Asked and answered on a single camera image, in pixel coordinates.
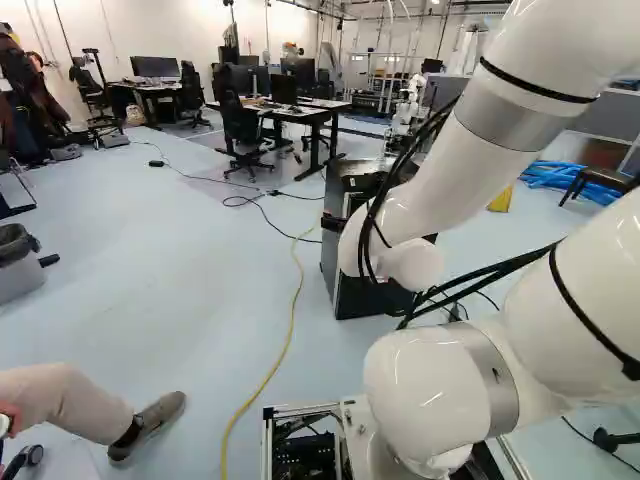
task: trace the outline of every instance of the black cable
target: black cable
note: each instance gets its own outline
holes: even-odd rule
[[[560,417],[562,419],[562,421],[564,421],[564,423],[567,424],[567,426],[573,430],[576,434],[578,434],[580,437],[584,438],[587,442],[589,442],[591,445],[593,445],[594,447],[597,447],[598,450],[602,451],[602,452],[606,452],[609,455],[611,455],[613,458],[615,458],[616,460],[618,460],[620,463],[625,464],[627,467],[629,467],[631,470],[633,470],[634,472],[640,474],[640,469],[638,469],[637,467],[631,465],[629,462],[626,462],[625,460],[623,460],[622,458],[620,458],[618,455],[616,455],[615,453],[611,453],[611,452],[607,452],[606,450],[601,449],[600,447],[598,447],[598,445],[595,444],[595,442],[593,440],[591,440],[589,437],[587,437],[584,433],[582,433],[580,430],[578,430],[576,427],[573,426],[573,424],[567,419],[567,417],[565,417],[564,415],[562,415]]]
[[[364,263],[367,268],[369,280],[374,285],[378,284],[373,272],[373,267],[371,266],[369,247],[371,229],[374,226],[376,216],[387,196],[387,193],[395,182],[398,172],[400,172],[402,167],[411,159],[413,154],[417,151],[418,147],[422,145],[422,143],[429,137],[429,135],[431,135],[437,129],[439,123],[443,123],[444,121],[446,121],[448,114],[450,113],[457,100],[458,97],[435,112],[431,117],[427,119],[427,121],[425,121],[420,126],[420,128],[416,132],[413,142],[403,153],[398,156],[384,182],[380,186],[378,193],[376,194],[373,203],[368,210],[367,217],[363,222],[358,241],[358,270],[360,273],[360,277],[363,278],[363,281],[365,281],[364,279],[366,279],[366,275],[364,274]]]
[[[222,205],[224,205],[225,207],[228,208],[236,208],[236,207],[242,207],[243,205],[246,205],[247,203],[251,203],[253,205],[255,205],[256,207],[258,207],[260,209],[260,213],[262,213],[262,216],[264,217],[264,220],[274,229],[276,230],[280,235],[290,238],[291,240],[295,240],[298,237],[294,237],[293,235],[289,235],[288,233],[283,232],[282,230],[280,230],[278,227],[276,227],[271,220],[269,220],[269,217],[267,217],[267,214],[264,211],[264,208],[262,208],[262,205],[260,205],[258,202],[256,202],[256,200],[258,198],[262,198],[264,197],[264,194],[260,194],[257,195],[253,198],[247,198],[247,197],[243,197],[241,195],[233,195],[231,197],[227,197],[224,200],[222,200]],[[236,203],[236,204],[229,204],[229,200],[235,200],[235,199],[239,199],[242,200],[241,203]],[[305,243],[322,243],[320,240],[307,240],[306,238],[298,238],[298,241],[300,242],[305,242]]]
[[[291,195],[290,193],[281,192],[280,190],[272,190],[271,192],[269,192],[269,195],[271,195],[272,197],[284,196],[296,198],[298,200],[324,200],[324,195],[321,197],[300,197],[298,195]]]
[[[546,247],[540,248],[540,249],[535,250],[533,252],[529,252],[529,253],[525,253],[525,254],[522,254],[522,255],[518,255],[517,257],[513,257],[513,258],[510,258],[508,260],[504,260],[502,262],[498,262],[498,263],[496,263],[494,265],[489,265],[488,267],[480,268],[480,269],[475,270],[473,272],[469,272],[469,273],[461,275],[461,276],[459,276],[457,278],[454,278],[453,280],[449,280],[448,282],[446,282],[446,283],[444,283],[444,284],[442,284],[440,286],[430,288],[427,293],[419,294],[417,296],[417,304],[418,305],[421,305],[422,303],[424,303],[425,301],[429,300],[434,295],[437,295],[438,293],[443,293],[445,290],[448,290],[449,288],[457,286],[460,283],[464,283],[464,282],[467,282],[469,280],[475,279],[475,278],[477,278],[479,276],[487,275],[487,274],[490,273],[490,275],[486,276],[482,280],[480,280],[478,282],[475,282],[471,286],[469,286],[467,288],[464,288],[464,289],[452,294],[446,300],[442,300],[442,301],[436,302],[436,303],[434,303],[432,305],[429,305],[428,307],[424,307],[424,308],[422,308],[420,310],[411,312],[410,315],[405,316],[404,320],[398,324],[397,329],[398,330],[402,330],[403,328],[406,328],[407,325],[409,324],[409,322],[412,319],[414,319],[415,317],[418,317],[420,315],[424,315],[424,314],[429,313],[429,312],[431,312],[433,310],[437,310],[438,308],[444,307],[444,306],[446,306],[446,305],[448,305],[450,303],[454,303],[454,302],[466,297],[467,295],[471,295],[472,293],[475,293],[477,290],[479,290],[481,288],[484,288],[487,285],[490,285],[491,283],[494,283],[494,282],[500,280],[503,277],[506,277],[507,275],[515,272],[516,270],[524,267],[525,265],[528,265],[529,263],[534,262],[534,261],[538,260],[539,258],[542,258],[544,255],[546,255],[553,248],[554,245],[555,245],[555,243],[553,243],[551,245],[547,245]]]
[[[137,142],[137,141],[132,141],[131,143],[135,143],[136,145],[148,145],[151,147],[155,147],[156,150],[158,150],[158,153],[160,153],[160,159],[164,162],[164,164],[169,167],[171,170],[173,170],[174,172],[182,175],[185,178],[191,178],[193,180],[205,180],[207,182],[213,182],[213,183],[223,183],[225,185],[233,185],[234,187],[243,187],[243,188],[248,188],[249,190],[255,190],[257,192],[260,191],[259,188],[256,187],[249,187],[247,185],[242,185],[240,183],[233,183],[233,182],[227,182],[226,180],[216,180],[215,178],[209,178],[209,177],[199,177],[197,175],[189,175],[187,173],[184,173],[182,171],[180,171],[179,169],[177,169],[176,167],[174,167],[171,164],[171,161],[167,158],[167,156],[164,154],[164,152],[162,151],[162,149],[157,146],[155,143],[151,143],[151,142]]]
[[[494,306],[494,308],[495,308],[496,310],[500,311],[500,307],[498,306],[498,304],[497,304],[496,302],[494,302],[494,301],[493,301],[493,299],[492,299],[489,295],[487,295],[487,294],[486,294],[486,293],[484,293],[484,292],[481,292],[480,290],[476,290],[476,291],[475,291],[475,292],[473,292],[473,293],[476,293],[476,294],[480,295],[481,297],[486,298],[486,299],[487,299],[487,301],[488,301],[491,305],[493,305],[493,306]]]
[[[449,298],[449,295],[446,294],[446,292],[440,292],[442,293],[442,295],[444,295],[446,298]],[[469,320],[469,312],[467,311],[467,307],[465,307],[462,302],[456,302],[455,305],[458,305],[459,307],[462,307],[462,310],[464,310],[464,316],[467,318],[467,320]]]

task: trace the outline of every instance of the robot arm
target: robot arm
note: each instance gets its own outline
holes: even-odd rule
[[[408,88],[400,91],[406,95],[406,98],[396,106],[396,114],[393,116],[394,123],[408,125],[411,119],[418,114],[418,93],[426,84],[427,80],[419,73],[411,77]]]
[[[617,75],[640,63],[636,0],[514,0],[423,166],[392,189],[371,235],[376,273],[436,283],[442,259],[421,237],[484,208]],[[339,264],[358,275],[366,209],[349,220]],[[425,478],[446,478],[468,446],[577,406],[640,393],[640,191],[532,265],[495,319],[404,330],[365,362],[382,437]]]
[[[409,289],[428,288],[438,272],[422,267],[440,262],[421,237],[484,208],[612,78],[640,63],[634,48],[640,30],[631,19],[640,10],[638,2],[614,0],[604,12],[598,5],[592,0],[512,3],[422,168],[389,192],[376,221],[394,248],[372,235],[377,273]],[[350,276],[358,275],[365,216],[362,207],[340,240],[340,268]]]

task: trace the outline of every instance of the computer monitor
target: computer monitor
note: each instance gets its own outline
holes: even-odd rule
[[[248,65],[233,64],[229,64],[229,68],[231,68],[231,82],[236,92],[238,92],[238,95],[249,95],[253,93],[253,79],[249,72],[252,68]]]
[[[138,77],[179,77],[178,60],[167,57],[129,57]]]
[[[295,105],[298,103],[296,79],[288,75],[271,75],[271,99],[276,103]]]
[[[283,75],[296,78],[296,85],[302,90],[311,90],[316,84],[316,61],[313,58],[281,58],[280,71]]]
[[[238,65],[251,65],[257,67],[260,65],[260,57],[258,55],[240,55],[238,57]]]
[[[442,60],[425,58],[422,62],[422,73],[439,73],[442,71]]]
[[[280,59],[280,71],[283,75],[295,75],[296,74],[296,61],[290,58]]]
[[[296,59],[296,83],[302,90],[311,90],[316,85],[316,61],[314,58]]]
[[[269,67],[262,65],[254,67],[253,71],[258,82],[258,93],[265,97],[271,95],[271,80],[269,79]]]

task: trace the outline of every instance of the gray shoe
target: gray shoe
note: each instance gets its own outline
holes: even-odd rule
[[[141,425],[138,437],[126,446],[117,446],[117,443],[109,446],[107,450],[109,459],[113,463],[120,463],[129,458],[136,448],[162,432],[165,427],[180,417],[184,411],[186,399],[187,396],[182,392],[168,393],[137,413],[135,418]]]

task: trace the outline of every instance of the trash bin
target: trash bin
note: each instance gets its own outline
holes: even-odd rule
[[[0,226],[0,304],[31,292],[45,282],[36,253],[38,240],[24,226]]]

